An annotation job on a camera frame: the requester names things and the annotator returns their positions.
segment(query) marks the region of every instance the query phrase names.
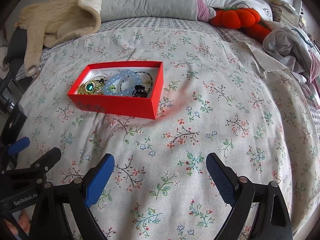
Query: human hand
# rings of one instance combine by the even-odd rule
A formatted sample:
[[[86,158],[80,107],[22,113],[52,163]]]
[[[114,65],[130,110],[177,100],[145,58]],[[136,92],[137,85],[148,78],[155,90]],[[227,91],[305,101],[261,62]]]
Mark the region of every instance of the human hand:
[[[8,228],[10,229],[10,231],[14,234],[17,235],[18,234],[18,230],[17,228],[10,223],[9,221],[5,220],[5,223],[7,224]],[[18,219],[18,224],[20,225],[20,227],[23,229],[23,231],[25,231],[25,233],[29,233],[30,231],[30,222],[29,222],[29,217],[27,212],[25,211],[25,209],[21,210],[21,215]]]

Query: red plush fruit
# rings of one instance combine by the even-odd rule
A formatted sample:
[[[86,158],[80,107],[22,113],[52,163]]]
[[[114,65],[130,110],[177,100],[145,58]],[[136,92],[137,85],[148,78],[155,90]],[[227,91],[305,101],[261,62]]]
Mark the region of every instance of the red plush fruit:
[[[264,38],[271,32],[269,29],[263,27],[260,24],[254,24],[253,26],[244,28],[242,30],[249,37],[260,41],[261,43],[263,42]]]
[[[217,10],[216,16],[209,23],[216,27],[229,29],[248,28],[260,21],[260,15],[254,9],[241,8]]]

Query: white sheet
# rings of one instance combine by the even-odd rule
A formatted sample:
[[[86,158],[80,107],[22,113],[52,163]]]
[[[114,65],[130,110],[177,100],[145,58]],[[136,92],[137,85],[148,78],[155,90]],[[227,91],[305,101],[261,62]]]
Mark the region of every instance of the white sheet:
[[[88,63],[124,59],[164,62],[156,120],[83,112],[67,97]],[[176,28],[88,35],[52,53],[20,103],[28,115],[20,136],[31,144],[18,167],[59,147],[61,161],[48,174],[58,185],[84,175],[104,153],[115,156],[91,207],[112,240],[211,240],[230,207],[206,170],[210,152],[252,182],[275,180],[294,232],[319,203],[319,141],[303,93],[287,68],[244,43]]]

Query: blue beaded bracelet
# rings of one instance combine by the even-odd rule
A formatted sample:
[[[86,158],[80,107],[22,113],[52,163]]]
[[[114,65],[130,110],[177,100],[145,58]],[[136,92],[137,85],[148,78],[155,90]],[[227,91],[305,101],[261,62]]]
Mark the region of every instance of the blue beaded bracelet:
[[[112,86],[112,84],[116,81],[119,80],[121,77],[132,77],[135,79],[135,84],[133,87],[129,88],[129,89],[125,89],[123,92],[120,93],[114,93],[110,90],[110,86]],[[136,85],[141,85],[142,84],[142,80],[139,76],[139,74],[136,74],[134,71],[130,71],[129,69],[126,70],[122,70],[120,71],[119,74],[116,74],[112,77],[109,78],[109,80],[106,82],[105,86],[103,87],[103,94],[107,95],[107,96],[126,96],[128,97],[129,95],[132,95],[132,92],[134,91],[134,87]]]

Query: red box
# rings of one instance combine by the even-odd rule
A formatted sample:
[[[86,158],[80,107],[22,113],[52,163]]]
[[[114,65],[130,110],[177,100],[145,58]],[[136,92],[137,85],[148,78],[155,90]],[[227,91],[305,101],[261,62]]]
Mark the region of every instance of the red box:
[[[80,95],[76,94],[78,87],[84,78],[93,69],[120,68],[120,67],[154,67],[159,68],[156,79],[153,82],[151,96],[148,98],[135,98],[124,96],[105,95]],[[156,119],[163,87],[163,63],[159,61],[116,61],[87,65],[75,83],[72,85],[68,96],[84,111],[93,111],[106,114],[120,114],[148,119]]]

